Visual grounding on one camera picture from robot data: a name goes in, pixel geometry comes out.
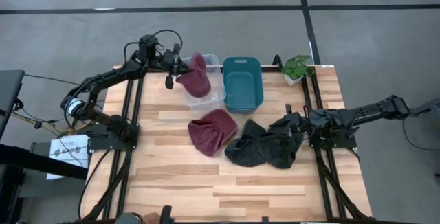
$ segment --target black cloth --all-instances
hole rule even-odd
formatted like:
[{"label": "black cloth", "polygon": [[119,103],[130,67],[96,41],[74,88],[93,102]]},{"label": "black cloth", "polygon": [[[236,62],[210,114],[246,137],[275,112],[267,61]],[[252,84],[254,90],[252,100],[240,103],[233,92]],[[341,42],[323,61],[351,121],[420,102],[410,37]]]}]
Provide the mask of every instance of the black cloth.
[{"label": "black cloth", "polygon": [[294,133],[290,137],[289,126],[292,126],[289,116],[271,124],[268,132],[253,120],[248,120],[242,136],[228,145],[225,155],[240,166],[252,167],[267,162],[277,168],[291,168],[304,133]]}]

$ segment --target green plant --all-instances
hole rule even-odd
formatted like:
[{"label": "green plant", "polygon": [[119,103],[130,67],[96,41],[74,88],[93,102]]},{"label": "green plant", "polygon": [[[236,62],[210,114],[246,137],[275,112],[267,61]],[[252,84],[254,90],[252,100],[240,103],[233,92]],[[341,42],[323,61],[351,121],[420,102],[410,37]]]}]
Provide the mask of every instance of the green plant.
[{"label": "green plant", "polygon": [[314,69],[304,64],[309,59],[309,55],[297,55],[287,60],[283,67],[283,74],[288,75],[292,80],[296,80],[307,74],[313,75],[315,72]]}]

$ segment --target desk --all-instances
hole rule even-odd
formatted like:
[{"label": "desk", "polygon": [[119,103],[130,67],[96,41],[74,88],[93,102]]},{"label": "desk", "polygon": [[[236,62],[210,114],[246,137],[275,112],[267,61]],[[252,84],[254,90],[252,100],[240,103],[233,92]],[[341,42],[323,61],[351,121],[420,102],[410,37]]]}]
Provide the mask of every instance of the desk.
[{"label": "desk", "polygon": [[[343,108],[336,70],[316,66],[324,108]],[[305,141],[288,170],[269,164],[245,168],[232,164],[223,151],[207,157],[197,151],[188,135],[188,123],[203,113],[185,105],[184,88],[164,86],[166,74],[150,73],[144,79],[139,113],[140,139],[131,160],[125,212],[143,216],[160,214],[163,205],[173,207],[176,221],[318,221],[325,220],[324,205],[313,150]],[[126,82],[110,88],[104,112],[120,114]],[[231,114],[239,125],[238,137],[245,121],[252,118],[261,126],[281,118],[291,104],[302,115],[305,98],[301,84],[289,86],[281,73],[263,73],[264,103],[250,115]],[[309,83],[311,99],[313,89]],[[369,200],[358,159],[347,149],[334,149],[340,184],[366,215],[371,215]],[[103,152],[93,155],[92,171]],[[106,190],[111,170],[112,152],[93,176],[82,203],[82,214],[88,213]],[[334,216],[338,209],[333,190]],[[113,198],[111,216],[116,212]]]}]

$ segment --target white pot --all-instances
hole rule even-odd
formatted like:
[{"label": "white pot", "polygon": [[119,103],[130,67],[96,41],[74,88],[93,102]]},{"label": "white pot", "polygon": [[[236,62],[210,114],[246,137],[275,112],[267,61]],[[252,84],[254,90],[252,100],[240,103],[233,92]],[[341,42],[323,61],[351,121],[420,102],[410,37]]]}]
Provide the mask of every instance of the white pot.
[{"label": "white pot", "polygon": [[303,76],[299,77],[296,80],[292,80],[288,75],[285,74],[284,75],[284,79],[286,80],[287,84],[292,86],[293,84],[296,84],[296,83],[300,82],[303,79]]}]

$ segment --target white paper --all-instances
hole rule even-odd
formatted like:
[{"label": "white paper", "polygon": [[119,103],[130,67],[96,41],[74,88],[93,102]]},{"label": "white paper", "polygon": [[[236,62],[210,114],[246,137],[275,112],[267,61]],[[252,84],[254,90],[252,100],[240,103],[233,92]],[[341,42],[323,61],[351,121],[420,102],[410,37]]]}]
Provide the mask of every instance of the white paper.
[{"label": "white paper", "polygon": [[[86,135],[68,135],[60,139],[53,139],[50,142],[50,158],[57,159],[69,164],[89,167],[89,156],[87,155],[88,137]],[[60,179],[64,176],[48,173],[46,179]]]}]

